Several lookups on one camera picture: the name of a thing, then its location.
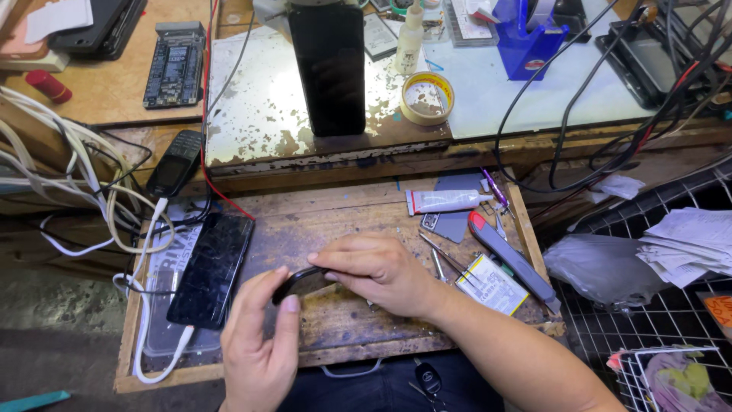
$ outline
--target phone screen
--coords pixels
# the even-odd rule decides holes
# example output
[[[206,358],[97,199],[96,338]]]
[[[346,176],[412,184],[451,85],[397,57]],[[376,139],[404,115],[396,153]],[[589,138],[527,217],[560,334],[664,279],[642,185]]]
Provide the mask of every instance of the phone screen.
[[[288,20],[313,134],[363,133],[363,12],[342,1],[325,6],[293,4]]]
[[[168,308],[168,322],[205,329],[223,326],[225,305],[253,228],[254,221],[245,216],[206,217]]]

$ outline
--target white glue tube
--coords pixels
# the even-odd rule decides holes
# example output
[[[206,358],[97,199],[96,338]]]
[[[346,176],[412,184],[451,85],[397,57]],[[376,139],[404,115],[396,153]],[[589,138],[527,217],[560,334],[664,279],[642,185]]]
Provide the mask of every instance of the white glue tube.
[[[493,196],[470,191],[405,191],[409,215],[472,209]]]

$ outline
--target glue bottle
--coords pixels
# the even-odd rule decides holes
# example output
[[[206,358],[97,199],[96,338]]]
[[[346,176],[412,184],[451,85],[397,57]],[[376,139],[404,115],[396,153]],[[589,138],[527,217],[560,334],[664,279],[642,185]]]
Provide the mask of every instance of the glue bottle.
[[[412,74],[417,71],[417,59],[419,49],[422,47],[422,36],[425,30],[422,28],[422,17],[425,11],[415,1],[407,8],[406,21],[399,29],[399,41],[397,42],[397,56],[394,59],[394,69],[401,74]]]

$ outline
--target hand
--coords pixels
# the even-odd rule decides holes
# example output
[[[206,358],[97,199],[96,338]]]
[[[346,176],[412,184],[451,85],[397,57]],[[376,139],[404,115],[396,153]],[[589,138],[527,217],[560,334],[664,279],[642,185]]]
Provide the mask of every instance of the hand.
[[[449,288],[435,279],[399,240],[380,233],[346,235],[308,262],[333,271],[326,279],[399,316],[429,317]]]
[[[264,307],[288,277],[286,266],[246,281],[234,299],[221,333],[226,399],[220,411],[274,411],[285,399],[297,373],[300,301],[282,301],[274,339],[264,341]]]

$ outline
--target masking tape roll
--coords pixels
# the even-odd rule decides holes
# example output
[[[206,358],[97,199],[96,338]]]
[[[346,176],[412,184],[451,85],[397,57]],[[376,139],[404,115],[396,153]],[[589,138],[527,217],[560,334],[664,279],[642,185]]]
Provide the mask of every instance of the masking tape roll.
[[[421,114],[414,111],[406,103],[407,90],[418,83],[429,83],[438,87],[445,93],[447,98],[447,109],[442,114]],[[452,107],[455,104],[455,91],[452,89],[452,85],[446,78],[432,72],[417,72],[409,76],[404,81],[402,86],[402,100],[399,102],[399,107],[402,108],[402,114],[407,119],[410,119],[413,123],[420,126],[434,126],[447,121],[447,117],[452,111]]]

